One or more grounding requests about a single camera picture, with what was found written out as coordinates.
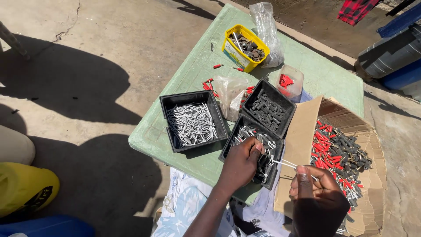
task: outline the yellow plastic container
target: yellow plastic container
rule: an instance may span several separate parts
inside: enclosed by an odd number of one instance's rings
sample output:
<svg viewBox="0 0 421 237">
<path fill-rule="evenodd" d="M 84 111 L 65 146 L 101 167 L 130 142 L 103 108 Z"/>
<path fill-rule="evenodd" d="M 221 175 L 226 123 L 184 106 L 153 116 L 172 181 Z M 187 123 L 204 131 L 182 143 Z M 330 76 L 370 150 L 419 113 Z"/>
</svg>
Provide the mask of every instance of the yellow plastic container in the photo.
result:
<svg viewBox="0 0 421 237">
<path fill-rule="evenodd" d="M 0 218 L 42 209 L 57 195 L 59 178 L 50 170 L 0 162 Z"/>
<path fill-rule="evenodd" d="M 230 39 L 229 35 L 232 33 L 240 33 L 247 39 L 257 44 L 257 49 L 263 50 L 265 56 L 260 62 L 253 61 L 250 57 L 245 55 Z M 225 32 L 225 40 L 222 45 L 222 52 L 229 57 L 239 68 L 242 68 L 245 73 L 251 72 L 259 63 L 263 62 L 269 55 L 270 51 L 266 44 L 263 43 L 253 32 L 244 26 L 237 24 Z"/>
</svg>

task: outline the red plaid cloth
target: red plaid cloth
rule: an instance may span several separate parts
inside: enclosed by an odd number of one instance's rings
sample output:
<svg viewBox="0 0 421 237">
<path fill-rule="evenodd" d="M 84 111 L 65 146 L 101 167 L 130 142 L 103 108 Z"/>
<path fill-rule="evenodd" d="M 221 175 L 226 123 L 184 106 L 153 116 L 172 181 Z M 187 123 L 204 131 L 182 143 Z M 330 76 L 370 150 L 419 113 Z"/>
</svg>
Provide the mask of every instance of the red plaid cloth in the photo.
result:
<svg viewBox="0 0 421 237">
<path fill-rule="evenodd" d="M 337 19 L 340 19 L 352 26 L 355 26 L 379 0 L 345 0 Z"/>
</svg>

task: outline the table top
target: table top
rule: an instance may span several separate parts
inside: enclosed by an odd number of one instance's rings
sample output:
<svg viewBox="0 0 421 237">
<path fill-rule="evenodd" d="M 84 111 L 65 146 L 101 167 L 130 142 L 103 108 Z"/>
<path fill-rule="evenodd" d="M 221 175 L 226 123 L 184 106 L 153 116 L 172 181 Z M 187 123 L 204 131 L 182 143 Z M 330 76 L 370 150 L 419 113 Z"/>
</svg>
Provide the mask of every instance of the table top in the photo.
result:
<svg viewBox="0 0 421 237">
<path fill-rule="evenodd" d="M 254 86 L 261 77 L 269 73 L 269 81 L 274 84 L 281 66 L 274 68 L 257 66 L 250 73 L 243 73 L 233 69 L 235 64 L 223 54 L 224 33 L 236 24 L 256 32 L 256 26 L 249 15 L 226 4 L 160 95 L 203 90 L 201 81 L 206 81 L 215 75 L 248 78 L 249 86 Z M 285 49 L 285 64 L 299 69 L 304 74 L 304 89 L 310 95 L 333 96 L 356 114 L 364 116 L 363 83 L 359 77 L 279 32 L 278 37 Z M 213 69 L 212 66 L 217 64 L 224 66 Z M 229 122 L 229 124 L 232 128 L 234 123 Z M 173 153 L 166 126 L 157 98 L 130 135 L 130 146 L 214 186 L 222 170 L 223 163 L 218 160 L 218 156 L 223 144 L 204 146 L 199 154 Z M 250 205 L 260 189 L 260 185 L 250 183 L 238 190 L 234 197 Z"/>
</svg>

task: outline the hanging clothing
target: hanging clothing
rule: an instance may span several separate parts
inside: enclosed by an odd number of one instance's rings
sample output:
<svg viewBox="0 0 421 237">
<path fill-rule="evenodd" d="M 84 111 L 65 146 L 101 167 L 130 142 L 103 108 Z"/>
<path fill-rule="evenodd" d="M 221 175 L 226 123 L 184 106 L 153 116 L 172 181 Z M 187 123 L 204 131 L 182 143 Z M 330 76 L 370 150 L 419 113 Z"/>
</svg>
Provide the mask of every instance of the hanging clothing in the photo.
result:
<svg viewBox="0 0 421 237">
<path fill-rule="evenodd" d="M 390 12 L 386 13 L 386 16 L 394 16 L 394 15 L 396 15 L 396 13 L 402 11 L 404 8 L 406 8 L 407 6 L 409 6 L 413 2 L 415 2 L 415 0 L 403 0 L 394 9 L 392 9 L 392 10 L 390 10 Z"/>
<path fill-rule="evenodd" d="M 345 0 L 337 19 L 352 26 L 361 21 L 371 11 L 379 0 Z"/>
<path fill-rule="evenodd" d="M 377 33 L 382 37 L 391 37 L 399 31 L 407 28 L 421 19 L 421 3 L 418 3 L 413 8 L 397 16 L 391 20 L 387 25 L 380 27 Z"/>
</svg>

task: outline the concrete ground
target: concrete ground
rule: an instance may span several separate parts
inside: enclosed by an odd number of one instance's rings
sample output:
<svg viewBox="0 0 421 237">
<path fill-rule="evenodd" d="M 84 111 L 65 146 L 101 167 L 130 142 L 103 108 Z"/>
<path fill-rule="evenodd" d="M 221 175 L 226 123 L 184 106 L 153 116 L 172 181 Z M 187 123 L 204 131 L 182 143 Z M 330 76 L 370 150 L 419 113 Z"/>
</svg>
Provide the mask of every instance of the concrete ground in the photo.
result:
<svg viewBox="0 0 421 237">
<path fill-rule="evenodd" d="M 149 236 L 168 167 L 127 138 L 225 2 L 2 1 L 0 20 L 32 61 L 3 43 L 0 124 L 27 134 L 33 165 L 61 181 L 36 216 L 77 216 L 100 237 Z M 418 236 L 421 105 L 377 84 L 365 98 L 388 168 L 382 236 Z"/>
</svg>

